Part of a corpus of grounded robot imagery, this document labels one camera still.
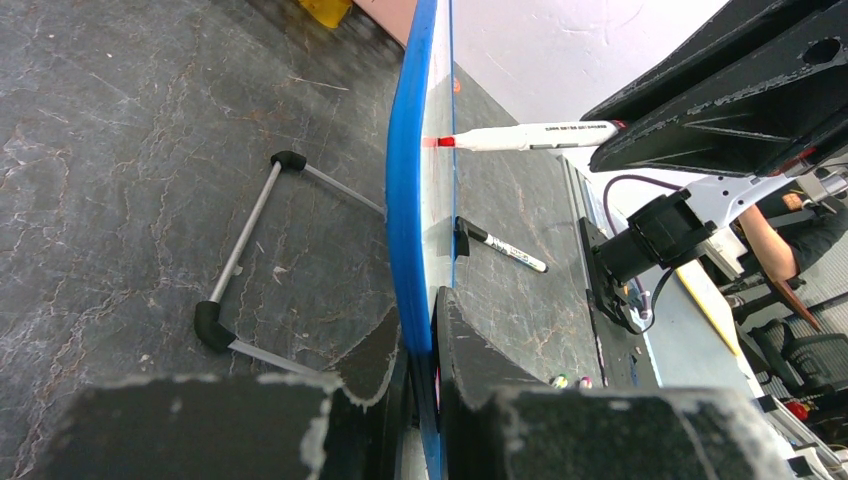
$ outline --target blue whiteboard frame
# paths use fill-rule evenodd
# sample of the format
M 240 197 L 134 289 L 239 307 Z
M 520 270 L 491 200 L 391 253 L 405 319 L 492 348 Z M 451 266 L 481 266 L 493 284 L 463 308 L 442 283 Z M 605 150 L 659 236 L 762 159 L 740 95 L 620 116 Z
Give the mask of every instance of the blue whiteboard frame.
M 386 151 L 386 229 L 395 296 L 404 344 L 410 354 L 413 395 L 418 406 L 421 438 L 431 479 L 441 478 L 441 448 L 435 400 L 435 362 L 428 285 L 424 269 L 421 228 L 421 143 L 424 106 L 433 53 L 433 34 L 438 0 L 419 0 L 415 9 L 394 104 L 389 120 Z M 447 0 L 451 12 L 453 6 Z M 453 39 L 451 71 L 454 81 Z M 452 130 L 455 130 L 454 98 L 451 93 Z M 453 158 L 453 219 L 456 218 L 456 157 Z M 451 255 L 456 245 L 451 237 Z M 452 287 L 455 278 L 451 274 Z

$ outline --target whiteboard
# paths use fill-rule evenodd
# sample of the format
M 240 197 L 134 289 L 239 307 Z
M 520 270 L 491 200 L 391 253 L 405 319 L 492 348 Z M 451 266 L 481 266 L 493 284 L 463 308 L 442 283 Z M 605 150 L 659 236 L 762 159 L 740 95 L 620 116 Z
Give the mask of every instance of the whiteboard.
M 419 0 L 389 118 L 386 231 L 410 354 L 428 474 L 441 475 L 431 321 L 439 287 L 453 286 L 455 158 L 436 139 L 454 133 L 450 0 Z

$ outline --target gray marble surface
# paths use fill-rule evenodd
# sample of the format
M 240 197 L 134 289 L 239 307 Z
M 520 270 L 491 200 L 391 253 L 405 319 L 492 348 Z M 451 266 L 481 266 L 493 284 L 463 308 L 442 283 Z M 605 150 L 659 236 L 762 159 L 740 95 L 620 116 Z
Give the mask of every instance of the gray marble surface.
M 328 31 L 295 2 L 253 3 L 0 6 L 0 478 L 27 476 L 81 386 L 266 370 L 208 351 L 191 317 L 270 154 L 303 153 L 383 203 L 402 50 L 358 12 Z M 461 78 L 460 128 L 511 123 Z M 534 375 L 595 374 L 561 167 L 463 154 L 459 175 L 460 212 L 552 269 L 472 245 L 458 267 L 470 321 Z M 381 218 L 282 175 L 223 322 L 332 368 L 393 306 L 387 262 Z
M 515 125 L 470 77 L 457 74 L 457 130 Z M 458 212 L 548 264 L 539 274 L 480 243 L 456 282 L 469 323 L 539 379 L 600 378 L 586 280 L 563 165 L 548 152 L 460 152 Z

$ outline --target yellow object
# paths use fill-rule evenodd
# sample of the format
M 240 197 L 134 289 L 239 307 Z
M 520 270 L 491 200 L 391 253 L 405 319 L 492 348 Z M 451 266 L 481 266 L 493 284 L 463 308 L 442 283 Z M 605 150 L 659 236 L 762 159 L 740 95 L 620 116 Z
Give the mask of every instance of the yellow object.
M 697 260 L 693 260 L 678 268 L 677 276 L 727 348 L 734 356 L 741 357 L 742 349 L 739 347 L 739 337 L 736 336 L 736 326 L 733 324 L 733 312 L 724 295 L 704 271 L 704 267 Z
M 315 17 L 315 20 L 327 28 L 336 28 L 341 23 L 342 19 L 350 8 L 353 6 L 352 0 L 299 0 L 309 13 Z

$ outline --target black mount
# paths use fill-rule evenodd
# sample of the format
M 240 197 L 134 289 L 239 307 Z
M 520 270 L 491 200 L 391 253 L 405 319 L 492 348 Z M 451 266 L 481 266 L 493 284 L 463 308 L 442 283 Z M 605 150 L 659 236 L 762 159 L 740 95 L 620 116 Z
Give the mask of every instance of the black mount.
M 590 288 L 598 309 L 630 333 L 641 329 L 630 316 L 625 285 L 654 265 L 678 268 L 704 254 L 703 243 L 715 232 L 686 203 L 683 189 L 660 196 L 627 219 L 627 230 L 611 239 L 588 219 L 580 219 L 580 239 Z
M 486 238 L 489 236 L 489 234 L 486 233 L 485 230 L 460 217 L 459 215 L 457 215 L 456 217 L 453 234 L 456 238 L 457 257 L 467 257 L 471 255 L 470 240 L 485 242 Z

